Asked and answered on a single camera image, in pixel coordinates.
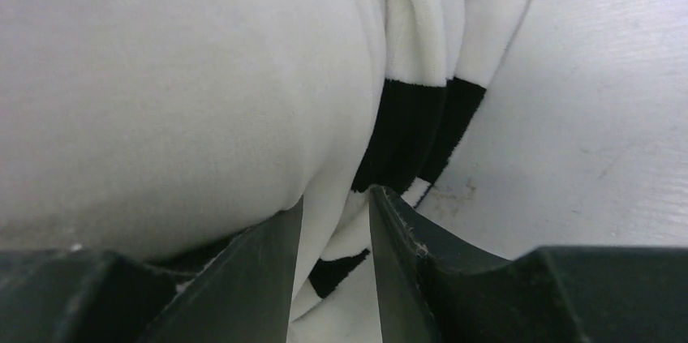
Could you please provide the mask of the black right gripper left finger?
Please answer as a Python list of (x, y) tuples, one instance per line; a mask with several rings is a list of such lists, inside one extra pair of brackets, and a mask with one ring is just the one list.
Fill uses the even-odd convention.
[(168, 264), (112, 251), (1, 254), (4, 342), (284, 342), (303, 207)]

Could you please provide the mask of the black white striped pillowcase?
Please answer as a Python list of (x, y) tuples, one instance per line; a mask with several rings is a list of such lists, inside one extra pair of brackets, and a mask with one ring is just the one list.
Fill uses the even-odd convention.
[(348, 282), (371, 251), (375, 185), (417, 206), (451, 161), (530, 0), (383, 0), (385, 73), (373, 126), (352, 179), (337, 189), (338, 218), (295, 287), (290, 319)]

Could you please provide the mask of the white pillow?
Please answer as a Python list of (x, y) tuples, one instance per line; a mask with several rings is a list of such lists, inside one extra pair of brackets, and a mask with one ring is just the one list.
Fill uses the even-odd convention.
[(304, 202), (342, 215), (385, 0), (1, 0), (1, 246), (173, 255)]

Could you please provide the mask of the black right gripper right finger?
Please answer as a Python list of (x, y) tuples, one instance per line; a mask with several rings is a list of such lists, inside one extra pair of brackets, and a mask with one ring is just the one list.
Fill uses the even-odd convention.
[(687, 251), (538, 247), (515, 260), (463, 241), (373, 187), (386, 342), (684, 342)]

